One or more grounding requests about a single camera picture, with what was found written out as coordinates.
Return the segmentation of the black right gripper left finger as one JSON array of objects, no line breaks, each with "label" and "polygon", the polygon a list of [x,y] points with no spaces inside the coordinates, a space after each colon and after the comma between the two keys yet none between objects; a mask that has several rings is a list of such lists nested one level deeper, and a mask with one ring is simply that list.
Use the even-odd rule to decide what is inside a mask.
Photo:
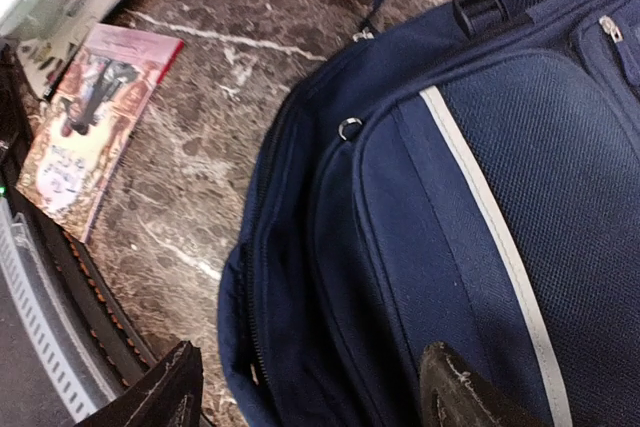
[{"label": "black right gripper left finger", "polygon": [[198,427],[203,384],[201,350],[189,341],[181,341],[122,396],[78,424]]}]

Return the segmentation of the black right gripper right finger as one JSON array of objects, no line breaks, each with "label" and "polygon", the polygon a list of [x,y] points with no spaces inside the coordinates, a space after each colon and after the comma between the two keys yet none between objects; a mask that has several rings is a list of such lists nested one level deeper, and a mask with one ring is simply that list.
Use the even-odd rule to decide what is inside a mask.
[{"label": "black right gripper right finger", "polygon": [[541,426],[538,418],[510,400],[444,342],[426,347],[420,364],[424,426]]}]

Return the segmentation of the navy blue student backpack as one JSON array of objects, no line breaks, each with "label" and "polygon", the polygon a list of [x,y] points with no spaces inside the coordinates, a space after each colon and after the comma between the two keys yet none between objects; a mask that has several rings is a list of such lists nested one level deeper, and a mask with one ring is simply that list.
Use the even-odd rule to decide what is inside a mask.
[{"label": "navy blue student backpack", "polygon": [[302,80],[218,295],[252,426],[421,426],[444,342],[548,426],[639,422],[639,0],[451,0]]}]

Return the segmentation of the patterned notebook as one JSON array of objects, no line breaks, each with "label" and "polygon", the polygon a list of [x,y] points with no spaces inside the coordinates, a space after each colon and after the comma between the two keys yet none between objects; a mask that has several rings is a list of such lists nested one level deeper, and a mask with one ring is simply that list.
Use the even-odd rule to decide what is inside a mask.
[{"label": "patterned notebook", "polygon": [[59,84],[16,187],[77,240],[88,239],[129,136],[183,45],[98,24]]}]

